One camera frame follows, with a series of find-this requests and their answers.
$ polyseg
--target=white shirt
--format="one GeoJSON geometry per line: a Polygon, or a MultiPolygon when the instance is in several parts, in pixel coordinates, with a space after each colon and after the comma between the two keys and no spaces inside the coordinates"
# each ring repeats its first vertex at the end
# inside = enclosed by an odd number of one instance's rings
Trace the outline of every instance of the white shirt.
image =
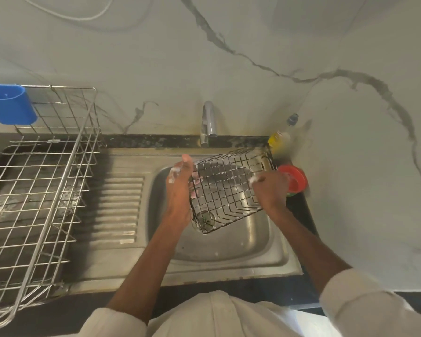
{"type": "MultiPolygon", "coordinates": [[[[421,336],[421,315],[403,298],[381,289],[354,269],[334,276],[321,294],[320,302],[344,337],[421,336]]],[[[87,319],[78,336],[307,337],[296,313],[272,303],[248,303],[216,291],[198,294],[152,319],[148,327],[126,313],[100,308],[87,319]]],[[[309,315],[311,325],[316,328],[322,324],[316,315],[303,312],[300,315],[309,315]]]]}

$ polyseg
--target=chrome faucet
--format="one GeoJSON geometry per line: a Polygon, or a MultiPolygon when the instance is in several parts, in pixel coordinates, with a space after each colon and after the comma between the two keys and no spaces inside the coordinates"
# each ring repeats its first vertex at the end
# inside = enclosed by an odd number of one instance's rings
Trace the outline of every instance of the chrome faucet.
{"type": "Polygon", "coordinates": [[[209,147],[209,137],[217,137],[217,128],[215,126],[214,104],[211,101],[205,101],[200,134],[200,144],[202,148],[209,147]]]}

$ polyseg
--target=forearm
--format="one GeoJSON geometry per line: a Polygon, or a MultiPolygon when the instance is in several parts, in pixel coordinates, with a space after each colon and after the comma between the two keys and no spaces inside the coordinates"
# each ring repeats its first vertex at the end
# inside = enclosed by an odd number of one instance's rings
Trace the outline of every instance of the forearm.
{"type": "Polygon", "coordinates": [[[274,209],[270,217],[305,266],[318,293],[321,294],[334,275],[351,268],[319,238],[301,225],[285,206],[274,209]]]}
{"type": "Polygon", "coordinates": [[[163,219],[139,260],[109,301],[108,308],[128,313],[148,324],[162,279],[182,232],[169,220],[167,217],[163,219]]]}

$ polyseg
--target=dish rack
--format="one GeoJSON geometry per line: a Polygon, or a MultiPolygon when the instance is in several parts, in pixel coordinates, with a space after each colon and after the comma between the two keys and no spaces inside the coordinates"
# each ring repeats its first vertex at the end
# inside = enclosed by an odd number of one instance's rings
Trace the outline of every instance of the dish rack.
{"type": "Polygon", "coordinates": [[[0,328],[62,287],[72,225],[101,144],[94,88],[25,86],[38,119],[0,124],[0,328]]]}
{"type": "Polygon", "coordinates": [[[268,148],[237,149],[194,162],[199,183],[190,190],[193,222],[213,232],[262,209],[250,185],[258,172],[275,170],[268,148]]]}

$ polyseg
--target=black wire basket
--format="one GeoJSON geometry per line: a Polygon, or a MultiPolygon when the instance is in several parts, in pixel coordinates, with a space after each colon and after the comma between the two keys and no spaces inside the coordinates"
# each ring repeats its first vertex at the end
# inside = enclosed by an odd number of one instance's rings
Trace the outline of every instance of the black wire basket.
{"type": "Polygon", "coordinates": [[[237,149],[194,162],[199,183],[190,190],[193,221],[203,234],[252,215],[261,206],[250,178],[275,170],[266,148],[237,149]]]}

